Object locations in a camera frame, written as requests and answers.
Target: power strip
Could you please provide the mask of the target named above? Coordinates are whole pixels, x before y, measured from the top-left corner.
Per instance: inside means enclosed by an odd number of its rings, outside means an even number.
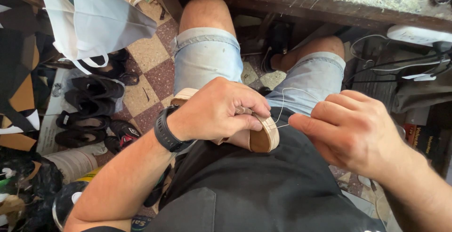
[[[436,41],[452,42],[452,33],[443,33],[406,25],[394,25],[388,30],[388,38],[413,44],[433,46],[433,42]]]

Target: black shirt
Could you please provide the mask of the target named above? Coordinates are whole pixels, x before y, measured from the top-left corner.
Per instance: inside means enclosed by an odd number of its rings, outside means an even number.
[[[272,108],[272,116],[280,109]],[[277,125],[286,125],[291,114],[283,109]],[[145,231],[377,231],[377,221],[342,195],[303,133],[286,126],[279,136],[270,153],[198,141],[186,157],[178,157],[161,211]]]

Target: white tote bag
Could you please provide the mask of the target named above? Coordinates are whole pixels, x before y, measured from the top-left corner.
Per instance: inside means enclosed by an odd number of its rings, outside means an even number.
[[[125,0],[44,0],[55,37],[54,47],[74,62],[105,67],[108,53],[141,38],[151,38],[157,24]],[[90,57],[103,56],[98,65]]]

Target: white bucket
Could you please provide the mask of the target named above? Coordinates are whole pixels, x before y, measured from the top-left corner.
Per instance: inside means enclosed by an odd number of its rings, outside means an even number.
[[[68,184],[97,168],[97,161],[93,155],[77,149],[61,151],[43,156],[55,163],[63,173],[63,184]]]

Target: light blue denim shorts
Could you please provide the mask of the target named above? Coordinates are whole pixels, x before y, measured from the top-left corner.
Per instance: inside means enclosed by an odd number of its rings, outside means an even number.
[[[174,38],[171,46],[175,55],[174,94],[184,88],[201,89],[218,76],[242,83],[240,46],[231,33],[210,27],[188,29]],[[268,104],[282,107],[284,95],[285,108],[309,116],[318,100],[325,100],[326,96],[340,92],[344,68],[344,60],[334,53],[307,55],[266,96]],[[301,89],[312,96],[286,88]]]

